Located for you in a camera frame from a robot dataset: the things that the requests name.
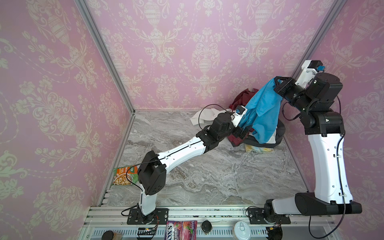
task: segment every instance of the pink wallpaper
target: pink wallpaper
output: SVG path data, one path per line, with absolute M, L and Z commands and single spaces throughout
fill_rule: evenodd
M 0 239 L 77 239 L 129 116 L 73 1 L 2 1 Z
M 362 204 L 341 225 L 345 240 L 382 239 L 384 229 L 384 1 L 347 1 L 312 59 L 338 76 L 346 136 L 349 187 Z M 339 111 L 338 104 L 333 110 Z M 287 138 L 314 190 L 310 144 L 299 120 L 286 122 Z
M 135 109 L 229 105 L 290 75 L 333 0 L 87 0 Z

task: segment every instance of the damask pattern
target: damask pattern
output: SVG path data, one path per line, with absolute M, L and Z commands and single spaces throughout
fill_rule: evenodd
M 313 59 L 338 76 L 346 137 L 344 162 L 348 184 L 362 214 L 341 224 L 344 239 L 381 239 L 384 228 L 384 2 L 347 1 Z M 339 111 L 338 103 L 332 106 Z M 310 145 L 299 120 L 286 122 L 288 142 L 314 190 Z
M 199 109 L 290 75 L 333 0 L 87 3 L 136 109 Z
M 73 1 L 1 5 L 0 239 L 77 239 L 130 113 Z

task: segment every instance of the marble surface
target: marble surface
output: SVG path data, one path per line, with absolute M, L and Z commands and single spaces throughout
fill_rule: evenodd
M 135 115 L 120 167 L 140 163 L 150 150 L 156 153 L 170 150 L 190 140 L 200 130 L 189 120 L 193 112 L 153 111 Z M 285 142 L 273 152 L 246 153 L 244 145 L 232 147 L 224 139 L 215 149 L 168 173 L 156 204 L 263 205 L 267 199 L 290 197 L 305 191 Z M 112 186 L 107 204 L 132 206 L 138 203 L 139 196 L 140 190 L 135 186 Z

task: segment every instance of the blue cloth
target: blue cloth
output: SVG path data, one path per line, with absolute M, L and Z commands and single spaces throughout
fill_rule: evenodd
M 249 100 L 245 106 L 247 113 L 239 123 L 241 128 L 252 125 L 255 130 L 252 134 L 261 144 L 268 142 L 276 130 L 280 103 L 283 100 L 275 93 L 274 87 L 273 78 Z

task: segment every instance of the dark red garment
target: dark red garment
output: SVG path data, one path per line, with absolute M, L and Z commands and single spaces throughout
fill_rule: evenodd
M 239 95 L 237 95 L 233 103 L 229 105 L 229 108 L 232 109 L 233 111 L 237 108 L 238 105 L 245 106 L 249 102 L 249 100 L 251 100 L 251 98 L 257 93 L 257 91 L 259 91 L 259 89 L 255 89 L 255 88 L 248 88 L 242 91 L 241 93 L 239 93 Z M 235 137 L 232 134 L 228 136 L 228 140 L 232 142 L 233 146 L 239 146 L 244 141 L 243 139 L 239 137 Z
M 257 93 L 257 91 L 259 91 L 259 89 L 254 88 L 248 88 L 242 91 L 241 93 L 239 93 L 239 95 L 237 95 L 233 103 L 229 105 L 229 108 L 233 111 L 237 108 L 238 105 L 245 106 L 249 102 L 249 100 L 251 100 L 251 98 L 255 95 L 255 93 Z

